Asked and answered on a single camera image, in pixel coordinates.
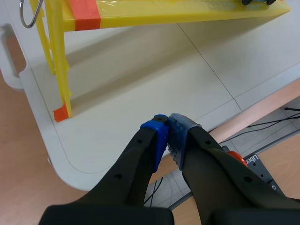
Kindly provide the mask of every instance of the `yellow shelf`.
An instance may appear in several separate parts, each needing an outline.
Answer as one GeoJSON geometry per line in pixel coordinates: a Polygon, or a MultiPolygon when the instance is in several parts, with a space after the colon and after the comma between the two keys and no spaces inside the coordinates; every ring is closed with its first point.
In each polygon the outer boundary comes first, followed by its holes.
{"type": "MultiPolygon", "coordinates": [[[[185,23],[275,16],[290,11],[285,1],[271,6],[241,0],[95,0],[101,17],[100,28],[185,23]]],[[[63,0],[64,31],[75,30],[69,0],[63,0]]]]}
{"type": "MultiPolygon", "coordinates": [[[[38,0],[30,2],[34,12],[38,0]]],[[[291,10],[283,0],[271,6],[263,2],[244,6],[241,0],[45,0],[45,8],[49,38],[43,25],[43,11],[37,18],[37,29],[49,68],[56,74],[60,88],[62,107],[53,111],[57,122],[72,117],[66,31],[275,16],[291,10]]]]}

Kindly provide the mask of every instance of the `white table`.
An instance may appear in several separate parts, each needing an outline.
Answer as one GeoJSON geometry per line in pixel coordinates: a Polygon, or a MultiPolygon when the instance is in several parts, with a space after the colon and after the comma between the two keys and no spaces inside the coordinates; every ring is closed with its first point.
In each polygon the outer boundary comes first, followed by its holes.
{"type": "Polygon", "coordinates": [[[16,82],[55,171],[78,189],[93,188],[155,114],[182,113],[212,129],[300,77],[297,0],[278,18],[70,32],[74,117],[56,123],[60,95],[38,32],[22,26],[18,1],[1,1],[0,24],[11,23],[27,61],[16,82]]]}

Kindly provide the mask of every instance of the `metal ring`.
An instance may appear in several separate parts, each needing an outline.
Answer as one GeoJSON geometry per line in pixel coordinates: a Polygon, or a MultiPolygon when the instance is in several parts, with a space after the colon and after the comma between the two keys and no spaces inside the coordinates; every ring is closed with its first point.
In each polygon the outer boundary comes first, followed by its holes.
{"type": "Polygon", "coordinates": [[[30,22],[30,24],[27,25],[25,20],[24,20],[24,14],[23,14],[24,0],[20,0],[20,18],[21,18],[21,22],[22,22],[24,27],[31,28],[31,27],[34,26],[34,24],[37,21],[38,14],[39,14],[39,11],[41,10],[43,2],[44,2],[44,0],[39,0],[38,1],[37,9],[36,9],[36,11],[33,15],[32,21],[30,22]]]}

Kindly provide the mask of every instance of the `orange shelf foot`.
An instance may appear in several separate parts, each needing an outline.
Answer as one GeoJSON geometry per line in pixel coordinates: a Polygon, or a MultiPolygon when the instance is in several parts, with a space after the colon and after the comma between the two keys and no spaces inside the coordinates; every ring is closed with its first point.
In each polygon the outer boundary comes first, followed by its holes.
{"type": "Polygon", "coordinates": [[[54,112],[54,119],[58,123],[69,118],[66,104],[64,104],[61,108],[54,110],[53,112],[54,112]]]}

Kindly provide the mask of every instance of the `blue fingertip pad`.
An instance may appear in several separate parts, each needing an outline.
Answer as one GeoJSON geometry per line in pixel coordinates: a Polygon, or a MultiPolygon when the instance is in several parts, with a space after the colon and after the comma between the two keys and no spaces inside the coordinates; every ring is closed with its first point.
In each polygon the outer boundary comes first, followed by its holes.
{"type": "Polygon", "coordinates": [[[172,113],[168,119],[169,123],[169,140],[168,147],[173,160],[182,170],[184,152],[187,142],[189,129],[200,126],[188,117],[179,113],[172,113]]]}
{"type": "MultiPolygon", "coordinates": [[[[158,114],[156,116],[165,116],[166,118],[168,118],[163,114],[158,114]]],[[[141,128],[150,128],[155,130],[157,133],[157,147],[154,166],[155,173],[158,170],[158,165],[168,144],[169,125],[165,126],[162,122],[149,120],[146,123],[142,124],[141,128]]]]}

